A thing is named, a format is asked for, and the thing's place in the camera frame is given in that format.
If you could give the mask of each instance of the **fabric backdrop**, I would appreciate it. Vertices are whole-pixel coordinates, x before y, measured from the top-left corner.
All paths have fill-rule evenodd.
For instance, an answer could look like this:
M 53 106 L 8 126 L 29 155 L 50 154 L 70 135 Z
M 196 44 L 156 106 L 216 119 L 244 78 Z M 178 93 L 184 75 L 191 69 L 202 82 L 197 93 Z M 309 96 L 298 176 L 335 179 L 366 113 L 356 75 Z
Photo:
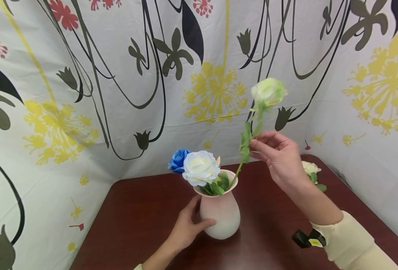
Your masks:
M 111 184 L 178 148 L 238 163 L 267 77 L 265 128 L 398 234 L 398 0 L 0 0 L 0 270 L 68 269 Z

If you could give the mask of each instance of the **vase rim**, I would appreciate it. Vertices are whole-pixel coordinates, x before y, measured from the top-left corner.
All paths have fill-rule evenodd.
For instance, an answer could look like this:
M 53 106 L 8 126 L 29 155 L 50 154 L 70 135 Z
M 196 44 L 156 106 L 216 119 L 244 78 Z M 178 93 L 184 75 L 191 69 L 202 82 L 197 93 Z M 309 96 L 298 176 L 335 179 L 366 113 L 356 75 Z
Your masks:
M 220 170 L 220 173 L 221 173 L 221 172 L 228 173 L 228 174 L 230 174 L 232 177 L 235 177 L 235 173 L 234 173 L 233 171 L 221 169 L 221 170 Z M 230 191 L 232 191 L 232 190 L 236 187 L 236 185 L 238 185 L 238 177 L 236 177 L 236 179 L 233 179 L 233 181 L 234 181 L 234 183 L 233 183 L 232 187 L 230 187 L 227 191 L 225 191 L 225 192 L 223 193 L 222 196 L 224 196 L 226 193 L 230 193 Z M 211 195 L 204 194 L 204 193 L 202 193 L 202 192 L 200 191 L 200 187 L 199 187 L 199 186 L 196 186 L 196 187 L 194 187 L 193 189 L 194 189 L 194 191 L 195 191 L 196 193 L 198 193 L 199 195 L 202 195 L 202 196 L 204 196 L 204 197 L 208 197 L 208 198 L 222 197 L 222 196 L 219 196 L 219 195 L 211 196 Z

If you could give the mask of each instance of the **ceramic vase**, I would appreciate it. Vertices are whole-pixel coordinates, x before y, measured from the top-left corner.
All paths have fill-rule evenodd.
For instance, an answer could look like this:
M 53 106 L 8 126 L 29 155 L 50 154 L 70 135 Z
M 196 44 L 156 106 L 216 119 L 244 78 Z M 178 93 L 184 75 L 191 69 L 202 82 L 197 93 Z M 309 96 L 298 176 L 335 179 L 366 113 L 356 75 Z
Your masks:
M 215 239 L 227 239 L 232 236 L 239 228 L 241 215 L 238 204 L 232 194 L 232 190 L 238 184 L 238 177 L 234 179 L 235 174 L 232 171 L 221 170 L 227 173 L 229 181 L 234 181 L 231 188 L 222 196 L 210 196 L 204 194 L 200 187 L 194 187 L 194 190 L 202 195 L 200 204 L 200 216 L 202 219 L 215 219 L 217 224 L 205 230 L 209 236 Z

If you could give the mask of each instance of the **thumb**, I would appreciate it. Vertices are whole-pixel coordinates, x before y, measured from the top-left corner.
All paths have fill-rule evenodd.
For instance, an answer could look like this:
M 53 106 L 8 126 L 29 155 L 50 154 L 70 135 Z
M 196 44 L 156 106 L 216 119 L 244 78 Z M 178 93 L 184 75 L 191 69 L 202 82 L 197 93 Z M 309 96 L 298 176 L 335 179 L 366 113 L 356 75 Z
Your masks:
M 270 159 L 275 159 L 278 155 L 278 150 L 270 147 L 267 144 L 264 144 L 263 142 L 257 140 L 257 139 L 251 139 L 250 140 L 250 146 L 265 156 L 267 156 Z
M 203 220 L 202 222 L 195 225 L 197 233 L 200 233 L 201 231 L 205 230 L 206 228 L 214 226 L 216 223 L 217 222 L 214 219 Z

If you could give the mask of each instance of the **beige sleeve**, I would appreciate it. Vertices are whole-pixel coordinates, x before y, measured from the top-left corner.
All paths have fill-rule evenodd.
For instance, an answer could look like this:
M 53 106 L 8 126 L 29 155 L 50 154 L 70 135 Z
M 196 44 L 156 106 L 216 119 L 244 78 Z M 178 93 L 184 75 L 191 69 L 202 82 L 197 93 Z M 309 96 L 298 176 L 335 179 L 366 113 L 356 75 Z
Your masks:
M 342 270 L 398 270 L 398 266 L 378 247 L 373 237 L 343 211 L 343 220 L 337 224 L 313 224 L 325 239 L 328 259 Z
M 136 266 L 136 268 L 133 270 L 142 270 L 142 265 L 140 264 L 140 265 Z

